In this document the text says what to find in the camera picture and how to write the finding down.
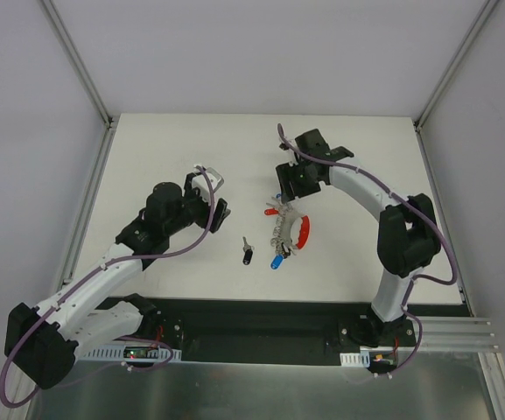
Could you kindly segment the red key tag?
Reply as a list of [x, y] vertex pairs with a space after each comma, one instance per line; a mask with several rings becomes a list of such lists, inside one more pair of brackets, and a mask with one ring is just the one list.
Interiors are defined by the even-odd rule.
[[279, 215], [279, 211], [276, 208], [268, 208], [264, 211], [266, 216], [276, 216]]

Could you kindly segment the black-headed key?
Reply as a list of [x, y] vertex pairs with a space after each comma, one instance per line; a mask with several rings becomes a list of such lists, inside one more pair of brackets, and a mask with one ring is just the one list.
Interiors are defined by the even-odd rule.
[[254, 254], [254, 248], [249, 244], [247, 241], [247, 238], [243, 236], [242, 238], [243, 241], [243, 258], [242, 258], [242, 263], [246, 266], [248, 266], [251, 263], [253, 254]]

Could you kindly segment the red-handled metal key organizer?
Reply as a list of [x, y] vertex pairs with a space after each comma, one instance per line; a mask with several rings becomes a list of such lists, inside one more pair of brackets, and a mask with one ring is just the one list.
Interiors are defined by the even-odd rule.
[[275, 222], [270, 239], [271, 247], [277, 255], [283, 255], [284, 258], [295, 255], [304, 248], [309, 239], [310, 218], [291, 203], [283, 203], [279, 197], [273, 197], [271, 202], [267, 203], [266, 209], [268, 208], [276, 208], [279, 211], [279, 215], [273, 216]]

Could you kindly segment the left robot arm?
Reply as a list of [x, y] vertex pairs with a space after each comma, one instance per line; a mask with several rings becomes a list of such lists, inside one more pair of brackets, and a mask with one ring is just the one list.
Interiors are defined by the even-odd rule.
[[157, 259], [172, 257], [170, 239], [196, 225], [215, 233], [230, 211], [217, 197], [224, 183], [213, 168], [196, 167], [183, 185], [153, 187], [145, 206], [84, 276], [33, 307], [21, 303], [10, 313], [4, 353], [40, 389], [58, 385], [78, 359], [97, 347], [134, 336], [155, 338], [158, 308], [136, 293], [107, 309], [98, 306]]

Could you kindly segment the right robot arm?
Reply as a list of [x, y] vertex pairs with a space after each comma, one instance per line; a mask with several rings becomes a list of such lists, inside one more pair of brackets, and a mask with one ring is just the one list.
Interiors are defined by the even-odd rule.
[[367, 315], [347, 329], [351, 341], [366, 347], [386, 345], [405, 320], [410, 281], [442, 247], [431, 199], [420, 193], [403, 197], [371, 174], [343, 146], [331, 148], [318, 129], [289, 141], [278, 133], [289, 162], [276, 168], [284, 203], [320, 192], [323, 185], [347, 194], [378, 223], [376, 252], [383, 267]]

